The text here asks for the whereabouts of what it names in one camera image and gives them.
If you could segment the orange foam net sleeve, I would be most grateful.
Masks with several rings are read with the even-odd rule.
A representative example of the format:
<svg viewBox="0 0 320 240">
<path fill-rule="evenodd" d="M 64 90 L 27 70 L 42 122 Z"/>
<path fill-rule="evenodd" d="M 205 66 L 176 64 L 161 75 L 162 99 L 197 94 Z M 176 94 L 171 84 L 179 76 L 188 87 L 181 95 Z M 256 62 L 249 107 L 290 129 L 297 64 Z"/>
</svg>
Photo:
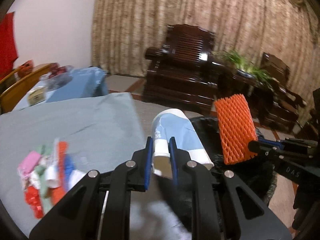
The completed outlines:
<svg viewBox="0 0 320 240">
<path fill-rule="evenodd" d="M 226 165 L 234 165 L 256 156 L 248 149 L 251 141 L 257 141 L 248 103 L 242 94 L 234 94 L 215 103 L 219 134 Z"/>
</svg>

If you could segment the blue plastic bag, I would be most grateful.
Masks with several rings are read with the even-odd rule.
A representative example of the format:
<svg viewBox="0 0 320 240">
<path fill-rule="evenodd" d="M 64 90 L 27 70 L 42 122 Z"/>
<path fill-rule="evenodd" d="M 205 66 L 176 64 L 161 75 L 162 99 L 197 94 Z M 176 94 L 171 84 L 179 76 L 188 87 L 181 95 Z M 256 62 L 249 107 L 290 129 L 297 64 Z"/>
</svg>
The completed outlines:
<svg viewBox="0 0 320 240">
<path fill-rule="evenodd" d="M 70 179 L 70 176 L 71 176 L 73 170 L 75 169 L 72 158 L 68 154 L 65 155 L 63 168 L 64 168 L 63 187 L 64 187 L 65 191 L 68 191 L 69 190 L 69 179 Z"/>
</svg>

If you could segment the pink paper piece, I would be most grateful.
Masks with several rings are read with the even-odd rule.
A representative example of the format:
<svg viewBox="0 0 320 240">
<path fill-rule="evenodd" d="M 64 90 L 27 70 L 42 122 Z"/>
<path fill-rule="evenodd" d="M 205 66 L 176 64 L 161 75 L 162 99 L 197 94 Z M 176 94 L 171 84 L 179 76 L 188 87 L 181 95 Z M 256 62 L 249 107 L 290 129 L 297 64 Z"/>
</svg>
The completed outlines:
<svg viewBox="0 0 320 240">
<path fill-rule="evenodd" d="M 21 178 L 29 177 L 34 167 L 38 165 L 41 155 L 36 151 L 31 151 L 18 165 L 17 172 Z"/>
</svg>

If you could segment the white wrapper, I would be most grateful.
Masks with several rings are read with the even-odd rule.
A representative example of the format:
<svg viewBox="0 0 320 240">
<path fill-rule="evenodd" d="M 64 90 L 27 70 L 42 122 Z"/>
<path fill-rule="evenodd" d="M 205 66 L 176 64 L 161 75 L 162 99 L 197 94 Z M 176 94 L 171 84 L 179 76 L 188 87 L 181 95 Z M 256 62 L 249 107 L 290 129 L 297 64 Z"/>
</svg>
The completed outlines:
<svg viewBox="0 0 320 240">
<path fill-rule="evenodd" d="M 25 191 L 29 186 L 39 190 L 41 187 L 40 176 L 35 172 L 31 172 L 27 176 L 20 175 L 22 190 Z"/>
</svg>

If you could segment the black lined trash bin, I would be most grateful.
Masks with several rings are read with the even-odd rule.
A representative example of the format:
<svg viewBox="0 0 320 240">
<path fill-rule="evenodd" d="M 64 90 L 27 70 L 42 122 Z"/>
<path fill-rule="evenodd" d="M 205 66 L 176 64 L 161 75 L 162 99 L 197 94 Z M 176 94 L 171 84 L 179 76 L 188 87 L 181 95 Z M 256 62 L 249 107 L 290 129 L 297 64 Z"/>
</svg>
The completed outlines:
<svg viewBox="0 0 320 240">
<path fill-rule="evenodd" d="M 190 119 L 204 149 L 217 170 L 230 169 L 265 203 L 269 204 L 277 185 L 277 176 L 271 163 L 257 157 L 235 165 L 226 165 L 220 140 L 218 120 L 215 117 Z M 191 192 L 173 189 L 167 203 L 183 226 L 191 231 Z"/>
</svg>

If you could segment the dark wooden side table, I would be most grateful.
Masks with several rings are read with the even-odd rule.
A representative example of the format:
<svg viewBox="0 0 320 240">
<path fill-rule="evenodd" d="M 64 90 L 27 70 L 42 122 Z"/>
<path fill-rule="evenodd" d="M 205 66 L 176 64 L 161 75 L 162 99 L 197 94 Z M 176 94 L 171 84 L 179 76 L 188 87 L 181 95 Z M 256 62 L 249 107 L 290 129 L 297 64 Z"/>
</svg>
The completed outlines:
<svg viewBox="0 0 320 240">
<path fill-rule="evenodd" d="M 245 77 L 237 70 L 226 70 L 217 77 L 217 99 L 242 94 L 253 118 L 263 118 L 273 103 L 273 92 L 258 79 Z"/>
</svg>

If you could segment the light blue tablecloth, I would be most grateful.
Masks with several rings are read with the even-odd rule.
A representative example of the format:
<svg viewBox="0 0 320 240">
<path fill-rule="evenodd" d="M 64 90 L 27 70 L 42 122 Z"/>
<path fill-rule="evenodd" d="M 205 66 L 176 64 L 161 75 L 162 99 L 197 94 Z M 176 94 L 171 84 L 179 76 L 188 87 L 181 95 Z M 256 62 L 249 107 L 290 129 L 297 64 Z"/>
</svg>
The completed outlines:
<svg viewBox="0 0 320 240">
<path fill-rule="evenodd" d="M 1 115 L 1 201 L 25 234 L 37 224 L 17 173 L 30 151 L 68 143 L 76 169 L 113 170 L 146 145 L 163 106 L 133 100 L 129 93 L 43 103 Z"/>
</svg>

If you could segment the green potted plant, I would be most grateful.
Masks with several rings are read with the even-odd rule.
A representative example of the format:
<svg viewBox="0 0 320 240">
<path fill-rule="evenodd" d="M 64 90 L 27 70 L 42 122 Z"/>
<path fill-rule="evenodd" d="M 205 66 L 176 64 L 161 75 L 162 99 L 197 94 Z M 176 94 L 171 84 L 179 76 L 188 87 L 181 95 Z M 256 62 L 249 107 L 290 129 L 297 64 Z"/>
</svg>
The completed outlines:
<svg viewBox="0 0 320 240">
<path fill-rule="evenodd" d="M 274 78 L 270 76 L 267 70 L 261 69 L 252 62 L 249 62 L 248 59 L 240 55 L 236 50 L 224 50 L 220 55 L 225 63 L 229 63 L 236 70 L 236 78 L 249 83 L 251 86 L 262 86 L 272 89 Z"/>
</svg>

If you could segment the darker blue tablecloth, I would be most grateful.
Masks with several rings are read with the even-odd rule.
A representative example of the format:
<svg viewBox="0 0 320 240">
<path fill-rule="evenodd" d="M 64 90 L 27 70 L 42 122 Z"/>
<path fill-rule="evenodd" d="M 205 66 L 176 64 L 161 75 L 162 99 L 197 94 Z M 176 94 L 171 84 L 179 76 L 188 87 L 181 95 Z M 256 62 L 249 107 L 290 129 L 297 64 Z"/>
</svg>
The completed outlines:
<svg viewBox="0 0 320 240">
<path fill-rule="evenodd" d="M 89 98 L 108 94 L 106 72 L 99 67 L 74 69 L 70 67 L 68 82 L 59 88 L 50 88 L 44 77 L 31 90 L 45 88 L 46 102 L 57 102 L 75 98 Z"/>
</svg>

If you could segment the bag of red fruit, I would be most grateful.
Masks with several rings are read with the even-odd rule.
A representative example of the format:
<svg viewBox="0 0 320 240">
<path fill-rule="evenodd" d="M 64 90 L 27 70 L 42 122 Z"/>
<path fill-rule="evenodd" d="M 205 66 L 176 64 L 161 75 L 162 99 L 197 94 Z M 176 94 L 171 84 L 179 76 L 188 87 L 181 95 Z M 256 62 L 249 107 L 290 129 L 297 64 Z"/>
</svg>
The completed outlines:
<svg viewBox="0 0 320 240">
<path fill-rule="evenodd" d="M 40 77 L 48 91 L 56 90 L 72 80 L 72 71 L 74 67 L 67 66 L 58 66 L 57 63 L 54 63 L 50 66 L 49 72 Z"/>
</svg>

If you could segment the red wrapper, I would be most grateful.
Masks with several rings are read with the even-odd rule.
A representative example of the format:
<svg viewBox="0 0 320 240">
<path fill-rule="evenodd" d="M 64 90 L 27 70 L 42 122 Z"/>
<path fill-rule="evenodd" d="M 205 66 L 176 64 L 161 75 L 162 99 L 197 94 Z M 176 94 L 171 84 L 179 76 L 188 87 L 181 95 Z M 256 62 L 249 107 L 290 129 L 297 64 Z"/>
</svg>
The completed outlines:
<svg viewBox="0 0 320 240">
<path fill-rule="evenodd" d="M 43 217 L 43 209 L 39 197 L 39 191 L 33 186 L 27 187 L 27 189 L 24 191 L 24 199 L 32 209 L 34 217 L 41 219 Z"/>
</svg>

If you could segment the small tissue box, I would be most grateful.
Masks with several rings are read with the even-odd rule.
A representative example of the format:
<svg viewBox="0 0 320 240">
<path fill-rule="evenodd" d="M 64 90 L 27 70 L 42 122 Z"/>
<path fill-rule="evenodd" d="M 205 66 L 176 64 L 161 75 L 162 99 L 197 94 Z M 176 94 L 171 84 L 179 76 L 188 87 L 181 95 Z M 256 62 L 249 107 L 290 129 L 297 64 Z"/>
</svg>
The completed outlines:
<svg viewBox="0 0 320 240">
<path fill-rule="evenodd" d="M 27 102 L 29 106 L 36 105 L 46 100 L 46 88 L 39 86 L 31 89 L 27 93 Z"/>
</svg>

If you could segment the beige patterned curtain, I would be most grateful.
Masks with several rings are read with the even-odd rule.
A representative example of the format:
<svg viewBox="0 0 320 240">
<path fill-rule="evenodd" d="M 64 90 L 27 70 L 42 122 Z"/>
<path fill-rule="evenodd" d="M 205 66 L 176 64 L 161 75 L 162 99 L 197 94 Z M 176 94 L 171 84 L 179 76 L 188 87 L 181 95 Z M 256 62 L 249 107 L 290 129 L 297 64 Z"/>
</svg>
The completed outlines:
<svg viewBox="0 0 320 240">
<path fill-rule="evenodd" d="M 95 0 L 91 62 L 143 75 L 144 50 L 160 46 L 170 24 L 212 31 L 215 51 L 236 50 L 253 63 L 276 55 L 295 90 L 319 84 L 319 17 L 308 0 Z"/>
</svg>

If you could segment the red basket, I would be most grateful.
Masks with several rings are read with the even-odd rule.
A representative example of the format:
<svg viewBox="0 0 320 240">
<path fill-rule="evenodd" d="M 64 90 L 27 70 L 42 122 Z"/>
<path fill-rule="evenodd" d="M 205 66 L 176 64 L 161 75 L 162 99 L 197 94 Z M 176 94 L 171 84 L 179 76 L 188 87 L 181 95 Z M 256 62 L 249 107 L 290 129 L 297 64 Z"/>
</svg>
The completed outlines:
<svg viewBox="0 0 320 240">
<path fill-rule="evenodd" d="M 17 75 L 21 79 L 33 72 L 34 62 L 33 60 L 28 60 L 24 64 L 18 67 Z"/>
</svg>

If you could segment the red cloth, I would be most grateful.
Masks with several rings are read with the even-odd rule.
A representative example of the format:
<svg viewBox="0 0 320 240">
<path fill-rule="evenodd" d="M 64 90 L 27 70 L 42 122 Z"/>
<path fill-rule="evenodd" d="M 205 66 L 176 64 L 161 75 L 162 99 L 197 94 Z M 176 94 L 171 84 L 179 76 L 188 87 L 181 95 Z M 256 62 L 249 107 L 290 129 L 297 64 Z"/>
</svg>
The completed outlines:
<svg viewBox="0 0 320 240">
<path fill-rule="evenodd" d="M 6 14 L 1 22 L 0 33 L 0 75 L 7 76 L 17 60 L 17 50 L 14 38 L 14 12 Z"/>
</svg>

